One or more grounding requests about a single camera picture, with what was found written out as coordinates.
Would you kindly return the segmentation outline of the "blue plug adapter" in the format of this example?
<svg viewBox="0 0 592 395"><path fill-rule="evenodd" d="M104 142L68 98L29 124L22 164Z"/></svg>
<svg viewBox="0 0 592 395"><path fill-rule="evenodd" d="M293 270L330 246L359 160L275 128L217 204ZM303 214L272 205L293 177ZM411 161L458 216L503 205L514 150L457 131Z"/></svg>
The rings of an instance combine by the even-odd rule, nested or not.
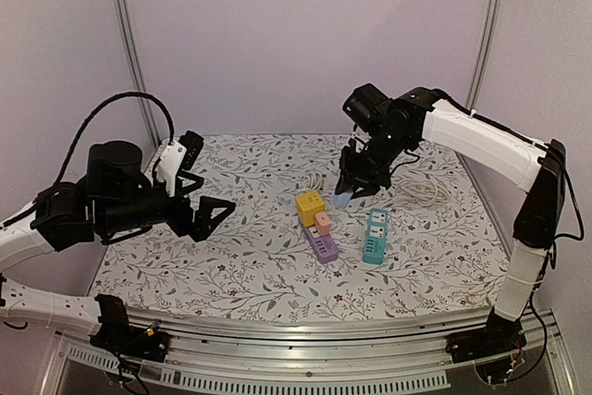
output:
<svg viewBox="0 0 592 395"><path fill-rule="evenodd" d="M345 191L334 195L334 205L338 209L346 208L352 199L353 192Z"/></svg>

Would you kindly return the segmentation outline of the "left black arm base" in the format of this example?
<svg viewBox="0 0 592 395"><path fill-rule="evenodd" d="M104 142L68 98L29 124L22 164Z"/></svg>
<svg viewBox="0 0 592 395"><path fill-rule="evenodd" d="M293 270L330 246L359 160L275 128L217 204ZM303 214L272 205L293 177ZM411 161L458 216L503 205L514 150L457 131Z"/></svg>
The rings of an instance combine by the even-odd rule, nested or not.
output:
<svg viewBox="0 0 592 395"><path fill-rule="evenodd" d="M156 318L148 327L130 324L125 304L111 295L99 294L94 298L99 304L99 330L90 336L93 347L114 355L124 355L156 363L166 359L170 335L161 329L162 321Z"/></svg>

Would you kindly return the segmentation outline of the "purple power strip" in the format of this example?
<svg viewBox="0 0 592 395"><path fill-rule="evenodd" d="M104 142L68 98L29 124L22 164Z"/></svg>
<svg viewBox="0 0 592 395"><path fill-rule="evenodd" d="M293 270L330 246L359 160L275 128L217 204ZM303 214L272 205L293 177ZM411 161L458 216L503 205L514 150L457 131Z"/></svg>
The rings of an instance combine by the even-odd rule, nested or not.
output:
<svg viewBox="0 0 592 395"><path fill-rule="evenodd" d="M313 249L316 259L321 264L327 264L338 259L339 247L330 235L320 235L315 227L301 226L301 229Z"/></svg>

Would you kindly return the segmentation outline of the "yellow cube socket adapter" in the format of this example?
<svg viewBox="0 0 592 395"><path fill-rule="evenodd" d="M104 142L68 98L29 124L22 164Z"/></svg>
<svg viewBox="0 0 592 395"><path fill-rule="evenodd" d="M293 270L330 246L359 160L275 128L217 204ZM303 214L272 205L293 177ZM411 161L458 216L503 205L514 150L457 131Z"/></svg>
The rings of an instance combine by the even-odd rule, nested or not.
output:
<svg viewBox="0 0 592 395"><path fill-rule="evenodd" d="M306 228L315 224L315 215L326 211L326 203L319 191L300 193L295 198L297 214L302 225Z"/></svg>

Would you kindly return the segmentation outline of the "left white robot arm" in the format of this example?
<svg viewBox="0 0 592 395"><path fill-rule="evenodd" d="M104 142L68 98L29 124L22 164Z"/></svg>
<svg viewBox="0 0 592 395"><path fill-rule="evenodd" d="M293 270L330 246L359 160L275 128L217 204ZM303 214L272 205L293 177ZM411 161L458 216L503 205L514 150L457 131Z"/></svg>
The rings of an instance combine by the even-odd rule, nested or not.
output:
<svg viewBox="0 0 592 395"><path fill-rule="evenodd" d="M92 145L86 173L76 182L64 179L70 162L64 159L55 182L2 222L2 270L82 243L127 241L159 224L179 237L206 240L236 205L203 196L197 208L191 206L191 193L204 184L191 173L203 145L193 131L171 138L150 175L142 172L142 149L127 141ZM118 297L68 296L8 278L1 279L1 320L19 327L39 323L90 337L102 335L117 352L130 352L138 342Z"/></svg>

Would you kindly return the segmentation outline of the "pink plug adapter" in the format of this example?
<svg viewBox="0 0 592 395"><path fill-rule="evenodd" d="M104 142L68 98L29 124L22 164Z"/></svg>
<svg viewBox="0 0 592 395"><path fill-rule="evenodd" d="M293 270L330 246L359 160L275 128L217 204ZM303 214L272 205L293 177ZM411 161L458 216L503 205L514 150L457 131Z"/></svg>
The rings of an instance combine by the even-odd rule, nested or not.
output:
<svg viewBox="0 0 592 395"><path fill-rule="evenodd" d="M314 227L320 236L328 236L331 230L331 220L325 211L314 215Z"/></svg>

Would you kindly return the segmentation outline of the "teal power strip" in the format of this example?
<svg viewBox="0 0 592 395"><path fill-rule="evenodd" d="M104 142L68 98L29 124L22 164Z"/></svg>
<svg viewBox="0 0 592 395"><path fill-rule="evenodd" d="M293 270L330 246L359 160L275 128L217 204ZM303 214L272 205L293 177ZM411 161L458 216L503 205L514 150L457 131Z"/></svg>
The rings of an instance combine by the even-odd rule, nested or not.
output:
<svg viewBox="0 0 592 395"><path fill-rule="evenodd" d="M389 227L388 212L380 209L370 211L365 232L363 262L381 265L384 260Z"/></svg>

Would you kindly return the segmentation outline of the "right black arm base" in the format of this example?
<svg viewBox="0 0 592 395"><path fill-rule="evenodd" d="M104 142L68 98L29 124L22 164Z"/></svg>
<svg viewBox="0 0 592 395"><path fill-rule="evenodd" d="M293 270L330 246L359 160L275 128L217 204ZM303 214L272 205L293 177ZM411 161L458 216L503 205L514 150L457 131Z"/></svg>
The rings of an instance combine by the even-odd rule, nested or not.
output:
<svg viewBox="0 0 592 395"><path fill-rule="evenodd" d="M457 364L522 349L525 345L521 321L506 320L491 310L483 327L449 334L445 352Z"/></svg>

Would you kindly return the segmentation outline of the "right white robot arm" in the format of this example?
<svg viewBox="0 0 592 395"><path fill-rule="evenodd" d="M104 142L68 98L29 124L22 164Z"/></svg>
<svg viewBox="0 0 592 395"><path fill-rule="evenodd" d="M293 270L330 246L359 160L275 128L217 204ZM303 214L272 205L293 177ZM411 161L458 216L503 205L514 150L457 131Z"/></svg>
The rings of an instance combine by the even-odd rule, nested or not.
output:
<svg viewBox="0 0 592 395"><path fill-rule="evenodd" d="M513 222L512 255L478 346L497 354L512 342L517 322L548 267L556 264L556 241L565 199L574 199L564 145L511 130L457 103L440 89L416 87L390 98L375 85L356 88L342 107L367 142L350 139L341 150L338 196L372 196L391 185L396 158L432 142L468 157L510 180L526 194Z"/></svg>

